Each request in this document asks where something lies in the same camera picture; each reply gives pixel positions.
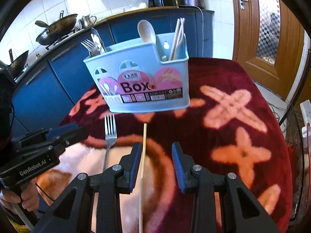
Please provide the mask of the person's left hand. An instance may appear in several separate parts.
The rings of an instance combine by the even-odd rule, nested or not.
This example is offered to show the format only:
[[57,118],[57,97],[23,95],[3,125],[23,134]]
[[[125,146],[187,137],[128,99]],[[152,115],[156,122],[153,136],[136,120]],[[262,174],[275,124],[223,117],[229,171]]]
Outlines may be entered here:
[[39,207],[38,191],[34,180],[32,180],[27,188],[22,191],[20,195],[12,192],[11,190],[1,190],[1,204],[4,208],[10,210],[12,213],[17,214],[12,207],[13,203],[22,203],[22,207],[27,211],[37,210]]

